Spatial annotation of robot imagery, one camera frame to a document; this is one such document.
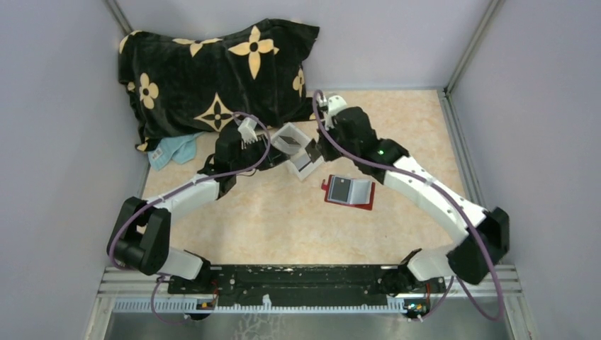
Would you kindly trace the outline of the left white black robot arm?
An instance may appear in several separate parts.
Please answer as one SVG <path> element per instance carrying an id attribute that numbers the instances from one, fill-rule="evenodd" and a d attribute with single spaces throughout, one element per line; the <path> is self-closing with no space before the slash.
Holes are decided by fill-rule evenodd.
<path id="1" fill-rule="evenodd" d="M 154 198 L 130 197 L 124 201 L 107 244 L 109 259 L 121 270 L 180 277 L 195 293 L 206 292 L 213 282 L 210 262 L 172 247 L 172 224 L 222 198 L 240 174 L 272 169 L 289 158 L 267 133 L 255 142 L 246 142 L 234 129 L 221 132 L 214 152 L 194 177 Z"/>

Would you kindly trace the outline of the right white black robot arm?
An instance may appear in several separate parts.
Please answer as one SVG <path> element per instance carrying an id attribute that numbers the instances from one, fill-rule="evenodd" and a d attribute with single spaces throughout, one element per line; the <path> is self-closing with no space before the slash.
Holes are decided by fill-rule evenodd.
<path id="1" fill-rule="evenodd" d="M 427 280 L 454 276 L 478 285 L 494 276 L 508 252 L 510 219 L 502 208 L 487 210 L 453 192 L 394 140 L 379 138 L 360 107 L 317 108 L 318 147 L 326 161 L 346 157 L 361 173 L 410 199 L 451 237 L 452 244 L 406 257 L 399 282 L 417 292 Z"/>

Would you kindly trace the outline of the white plastic card box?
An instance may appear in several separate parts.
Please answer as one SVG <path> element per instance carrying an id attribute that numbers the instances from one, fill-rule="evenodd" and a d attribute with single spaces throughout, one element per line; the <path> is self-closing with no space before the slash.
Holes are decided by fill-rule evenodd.
<path id="1" fill-rule="evenodd" d="M 276 141 L 279 135 L 289 135 L 291 137 L 294 137 L 296 140 L 298 140 L 301 143 L 301 148 L 297 149 L 296 153 L 288 153 L 286 151 L 286 149 L 284 149 L 282 146 L 280 146 L 278 144 L 278 142 Z M 315 139 L 309 137 L 299 127 L 297 127 L 293 123 L 286 123 L 283 127 L 281 127 L 279 130 L 277 130 L 271 136 L 272 145 L 275 146 L 275 148 L 277 148 L 278 150 L 280 150 L 287 156 L 287 160 L 284 162 L 284 164 L 286 165 L 288 171 L 291 174 L 293 174 L 294 176 L 296 176 L 300 181 L 304 181 L 305 179 L 307 179 L 307 177 L 309 177 L 309 175 L 311 175 L 313 172 L 315 172 L 319 166 L 321 166 L 322 164 L 325 163 L 323 156 L 321 156 L 316 163 L 313 163 L 312 166 L 309 166 L 302 172 L 297 171 L 297 168 L 294 164 L 295 162 L 298 162 L 300 160 L 302 160 L 304 162 L 308 162 L 310 160 L 309 156 L 305 152 L 305 146 L 307 144 L 309 144 L 312 140 L 315 140 Z"/>

